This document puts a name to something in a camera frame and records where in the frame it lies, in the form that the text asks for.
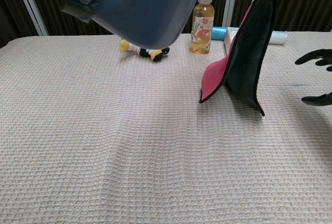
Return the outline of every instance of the yellow toy foot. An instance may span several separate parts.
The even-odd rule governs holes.
[[[160,49],[155,50],[151,55],[151,60],[153,62],[159,62],[162,59],[162,51]]]
[[[122,39],[121,42],[120,42],[120,50],[121,51],[129,50],[129,42]]]

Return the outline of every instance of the plastic bottle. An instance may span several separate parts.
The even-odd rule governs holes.
[[[198,0],[193,9],[191,45],[196,54],[207,54],[210,51],[214,8],[212,0]]]

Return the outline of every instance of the blue roll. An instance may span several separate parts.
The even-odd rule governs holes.
[[[227,31],[226,27],[213,27],[212,40],[219,40],[219,41],[225,40],[226,31]]]

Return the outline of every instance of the black fabric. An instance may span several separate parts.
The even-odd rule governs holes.
[[[232,66],[226,83],[241,102],[264,111],[257,100],[256,91],[261,64],[272,34],[276,0],[256,0],[237,35],[233,46]]]

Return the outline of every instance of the beige waffle tablecloth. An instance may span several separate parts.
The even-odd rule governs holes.
[[[294,61],[332,33],[290,32],[262,66],[261,117],[181,35],[159,63],[117,36],[29,37],[0,49],[0,223],[332,223],[332,73]]]

